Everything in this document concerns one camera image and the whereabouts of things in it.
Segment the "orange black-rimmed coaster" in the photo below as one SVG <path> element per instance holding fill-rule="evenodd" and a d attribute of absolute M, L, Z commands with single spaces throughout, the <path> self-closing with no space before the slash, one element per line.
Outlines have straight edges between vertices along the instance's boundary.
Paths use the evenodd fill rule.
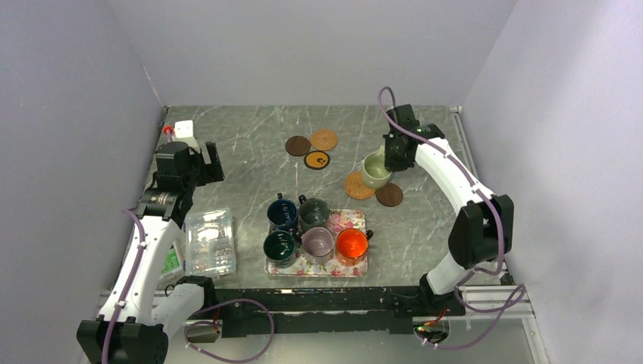
<path fill-rule="evenodd" d="M 325 151 L 315 150 L 304 156 L 304 165 L 312 170 L 323 170 L 330 163 L 330 156 Z"/>

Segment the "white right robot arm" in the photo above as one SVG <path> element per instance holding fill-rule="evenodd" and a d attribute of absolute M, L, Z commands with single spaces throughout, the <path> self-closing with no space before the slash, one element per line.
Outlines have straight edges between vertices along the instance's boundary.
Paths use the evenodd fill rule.
<path fill-rule="evenodd" d="M 444 133 L 422 125 L 411 105 L 385 113 L 384 165 L 399 172 L 418 166 L 438 184 L 456 213 L 447 238 L 447 254 L 423 277 L 428 286 L 418 294 L 419 308 L 435 315 L 447 305 L 447 293 L 483 262 L 503 262 L 513 244 L 514 204 L 484 186 L 456 156 Z"/>

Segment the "woven rattan coaster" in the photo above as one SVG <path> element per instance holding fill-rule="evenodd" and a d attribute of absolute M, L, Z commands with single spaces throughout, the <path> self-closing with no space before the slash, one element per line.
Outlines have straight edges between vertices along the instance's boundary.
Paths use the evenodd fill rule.
<path fill-rule="evenodd" d="M 375 194 L 375 189 L 367 187 L 364 184 L 361 174 L 358 171 L 347 176 L 344 182 L 344 188 L 349 197 L 358 200 L 369 199 Z"/>
<path fill-rule="evenodd" d="M 315 149 L 328 151 L 337 145 L 338 137 L 331 129 L 319 129 L 311 134 L 309 141 Z"/>

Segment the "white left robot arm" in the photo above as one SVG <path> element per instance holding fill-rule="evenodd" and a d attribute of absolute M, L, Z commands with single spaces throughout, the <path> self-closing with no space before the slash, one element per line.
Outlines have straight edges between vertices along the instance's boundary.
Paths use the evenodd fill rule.
<path fill-rule="evenodd" d="M 181 278 L 176 293 L 153 303 L 195 189 L 224 180 L 217 146 L 168 142 L 157 148 L 155 160 L 151 185 L 136 207 L 124 210 L 134 230 L 118 279 L 97 317 L 83 320 L 77 329 L 77 341 L 91 363 L 163 363 L 169 340 L 183 323 L 193 313 L 206 319 L 218 308 L 214 284 L 203 276 Z"/>

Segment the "pale green cup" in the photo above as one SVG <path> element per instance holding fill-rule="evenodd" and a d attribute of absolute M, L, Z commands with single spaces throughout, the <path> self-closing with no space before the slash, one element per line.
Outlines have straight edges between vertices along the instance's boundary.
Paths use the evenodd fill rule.
<path fill-rule="evenodd" d="M 385 167 L 384 145 L 380 145 L 363 159 L 360 175 L 362 182 L 374 190 L 383 187 L 390 180 L 392 173 Z"/>

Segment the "dark wooden coaster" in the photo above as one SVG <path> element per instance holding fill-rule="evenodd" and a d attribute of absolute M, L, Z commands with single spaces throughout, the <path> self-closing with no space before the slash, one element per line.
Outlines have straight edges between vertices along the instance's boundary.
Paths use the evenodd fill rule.
<path fill-rule="evenodd" d="M 292 156 L 304 156 L 310 149 L 312 144 L 305 136 L 292 136 L 285 143 L 285 150 Z"/>
<path fill-rule="evenodd" d="M 377 189 L 375 196 L 380 204 L 387 207 L 398 206 L 403 201 L 403 191 L 399 186 L 391 182 Z"/>

